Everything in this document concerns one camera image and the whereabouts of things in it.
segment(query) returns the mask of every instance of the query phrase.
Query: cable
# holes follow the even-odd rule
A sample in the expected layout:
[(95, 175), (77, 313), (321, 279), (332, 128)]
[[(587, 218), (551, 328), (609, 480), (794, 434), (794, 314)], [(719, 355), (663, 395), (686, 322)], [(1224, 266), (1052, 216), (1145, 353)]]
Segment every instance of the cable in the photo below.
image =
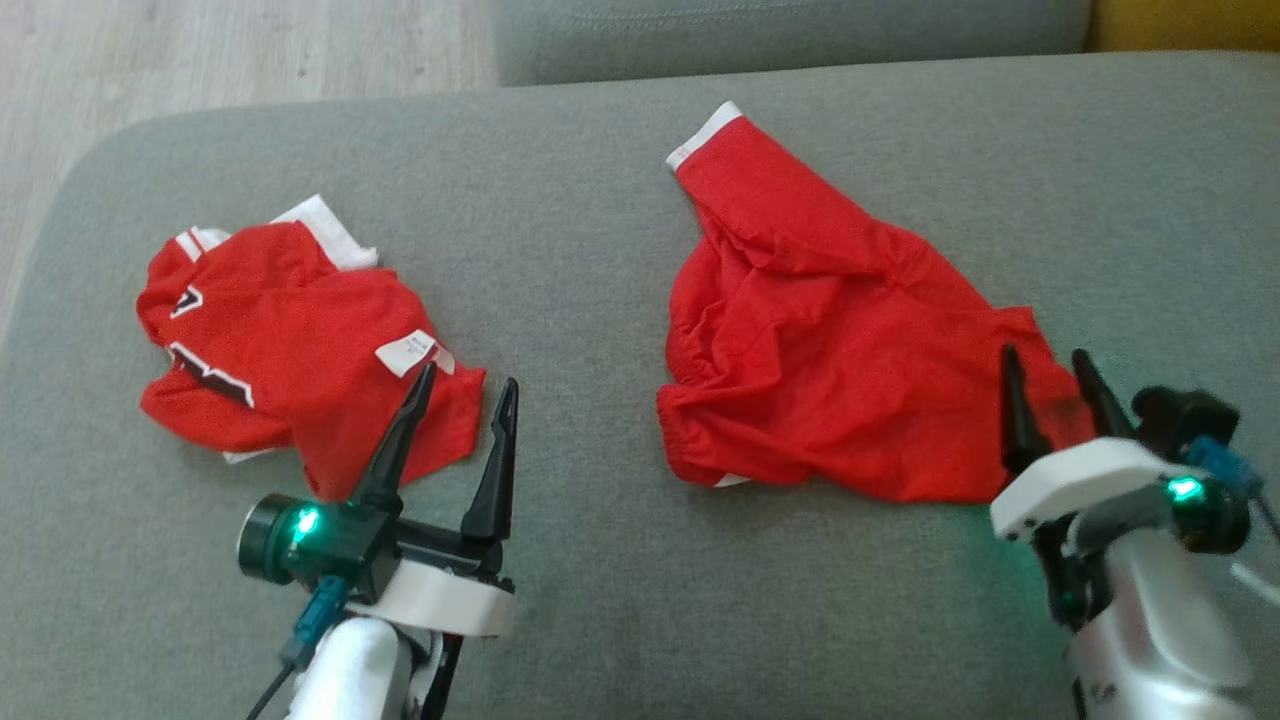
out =
[(1271, 529), (1271, 534), (1275, 536), (1276, 542), (1280, 542), (1280, 519), (1276, 518), (1276, 511), (1271, 507), (1271, 503), (1262, 497), (1262, 493), (1254, 496), (1253, 502), (1258, 506), (1258, 511), (1262, 512), (1262, 520)]
[(347, 580), (335, 575), (320, 578), (315, 592), (311, 593), (311, 600), (307, 601), (306, 609), (302, 610), (302, 615), (298, 616), (298, 621), (293, 625), (293, 635), (280, 648), (280, 662), (283, 664), (280, 674), (271, 680), (262, 697), (257, 698), (257, 705), (253, 706), (253, 710), (250, 710), (244, 720), (257, 720), (257, 716), (266, 708), (266, 703), (271, 702), (271, 697), (289, 679), (289, 675), (294, 670), (306, 670), (311, 665), (311, 659), (315, 657), (320, 638), (342, 618), (343, 609), (347, 606), (349, 587)]
[(1260, 578), (1258, 574), (1251, 568), (1239, 561), (1233, 562), (1231, 575), (1234, 575), (1236, 580), (1244, 583), (1244, 587), (1257, 593), (1262, 600), (1280, 607), (1280, 588)]
[(283, 685), (284, 680), (288, 680), (289, 675), (292, 674), (293, 674), (292, 665), (284, 665), (283, 667), (280, 667), (280, 673), (275, 676), (274, 680), (271, 680), (271, 684), (266, 687), (266, 692), (262, 693), (262, 697), (257, 698), (257, 705), (253, 706), (253, 710), (248, 711), (248, 715), (244, 717), (244, 720), (257, 720), (257, 716), (261, 715), (264, 710), (266, 710), (266, 703), (271, 702), (271, 698), (275, 697), (275, 693), (280, 689), (280, 685)]

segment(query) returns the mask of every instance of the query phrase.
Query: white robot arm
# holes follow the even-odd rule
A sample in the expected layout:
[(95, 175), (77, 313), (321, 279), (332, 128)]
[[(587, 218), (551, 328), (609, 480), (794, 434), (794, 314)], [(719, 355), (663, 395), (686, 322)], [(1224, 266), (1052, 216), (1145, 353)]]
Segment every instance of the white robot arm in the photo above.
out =
[(284, 667), (250, 720), (294, 671), (291, 720), (436, 720), (463, 639), (511, 629), (515, 585), (499, 573), (511, 536), (518, 386), (507, 380), (480, 487), (461, 529), (449, 530), (401, 518), (398, 496), (434, 374), (429, 364), (417, 377), (348, 502), (271, 495), (250, 510), (241, 570), (312, 592), (280, 651)]
[(1190, 562), (1190, 552), (1239, 550), (1249, 497), (1152, 450), (1183, 459), (1199, 442), (1230, 452), (1235, 411), (1206, 393), (1151, 388), (1135, 400), (1134, 430), (1088, 355), (1073, 361), (1103, 437), (1052, 452), (1023, 396), (1018, 355), (1005, 350), (1004, 460), (1014, 479), (991, 520), (998, 538), (1028, 543), (1041, 560), (1050, 615), (1071, 632), (1076, 715), (1253, 717), (1249, 661)]

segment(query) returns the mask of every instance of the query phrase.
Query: yellow object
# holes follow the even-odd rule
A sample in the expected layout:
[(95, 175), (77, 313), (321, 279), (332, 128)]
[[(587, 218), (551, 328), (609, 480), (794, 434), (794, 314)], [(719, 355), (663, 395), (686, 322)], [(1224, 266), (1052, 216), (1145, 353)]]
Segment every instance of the yellow object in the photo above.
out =
[(1280, 51), (1280, 0), (1094, 0), (1088, 49)]

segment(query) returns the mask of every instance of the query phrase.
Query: gray couch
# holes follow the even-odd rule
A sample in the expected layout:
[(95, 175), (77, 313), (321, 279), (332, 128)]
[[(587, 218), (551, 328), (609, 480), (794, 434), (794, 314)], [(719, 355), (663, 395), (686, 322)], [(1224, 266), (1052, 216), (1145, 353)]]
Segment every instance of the gray couch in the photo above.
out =
[(497, 0), (498, 78), (544, 85), (1078, 53), (1089, 0)]
[[(1073, 717), (1034, 560), (992, 538), (983, 507), (820, 480), (712, 492), (666, 466), (666, 304), (699, 229), (663, 159), (726, 99), (992, 302), (1033, 305), (1064, 357), (1092, 348), (1117, 392), (1238, 402), (1239, 446), (1280, 468), (1276, 56), (902, 63), (157, 120), (72, 173), (0, 354), (0, 717), (239, 717), (274, 673), (303, 597), (242, 578), (232, 546), (264, 493), (305, 492), (298, 460), (228, 466), (142, 416), (165, 360), (132, 302), (175, 231), (265, 222), (317, 191), (463, 361), (522, 384), (517, 629), (466, 650), (449, 717)], [(454, 521), (481, 459), (413, 484), (408, 512)], [(1280, 578), (1274, 546), (1243, 556)], [(1203, 570), (1252, 653), (1260, 717), (1280, 717), (1280, 609), (1224, 562)]]

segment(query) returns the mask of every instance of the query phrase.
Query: clothing tag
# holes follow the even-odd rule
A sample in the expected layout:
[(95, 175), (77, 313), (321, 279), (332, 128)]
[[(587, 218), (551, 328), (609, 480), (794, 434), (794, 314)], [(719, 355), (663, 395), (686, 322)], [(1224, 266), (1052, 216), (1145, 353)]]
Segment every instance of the clothing tag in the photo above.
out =
[(424, 359), (435, 360), (435, 365), (449, 375), (456, 368), (453, 354), (422, 331), (413, 331), (399, 340), (393, 340), (375, 350), (374, 355), (387, 365), (388, 370), (396, 373), (397, 378), (403, 378), (404, 373)]
[(733, 474), (726, 473), (724, 477), (721, 478), (716, 483), (714, 487), (718, 487), (718, 488), (731, 488), (733, 486), (740, 486), (742, 483), (749, 483), (749, 482), (751, 482), (751, 478), (744, 478), (742, 475), (733, 475)]

